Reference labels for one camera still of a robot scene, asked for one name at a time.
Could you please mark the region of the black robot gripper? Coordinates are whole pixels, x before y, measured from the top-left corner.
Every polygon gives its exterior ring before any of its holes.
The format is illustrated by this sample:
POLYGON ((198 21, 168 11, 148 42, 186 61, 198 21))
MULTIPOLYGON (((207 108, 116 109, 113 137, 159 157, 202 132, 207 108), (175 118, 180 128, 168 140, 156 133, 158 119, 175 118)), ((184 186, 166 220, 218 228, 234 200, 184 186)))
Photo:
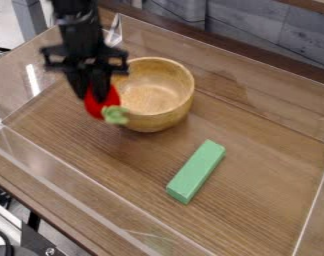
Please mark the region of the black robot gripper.
POLYGON ((76 97, 83 100, 88 87, 88 71, 92 68, 92 96, 97 103, 107 98, 111 72, 126 73, 128 53, 104 44, 97 20, 79 23, 59 22, 61 43, 40 48, 47 69, 65 71, 64 75, 76 97))

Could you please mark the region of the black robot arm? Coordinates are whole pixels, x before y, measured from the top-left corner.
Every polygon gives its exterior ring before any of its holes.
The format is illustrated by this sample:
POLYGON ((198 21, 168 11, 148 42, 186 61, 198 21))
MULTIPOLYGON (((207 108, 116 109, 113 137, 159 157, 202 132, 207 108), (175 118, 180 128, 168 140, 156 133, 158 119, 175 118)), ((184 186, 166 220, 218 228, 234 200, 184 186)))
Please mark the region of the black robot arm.
POLYGON ((72 91, 97 103, 109 93, 113 73, 128 73, 128 52, 104 43, 97 0, 51 0, 61 43, 40 48, 44 68, 64 74, 72 91))

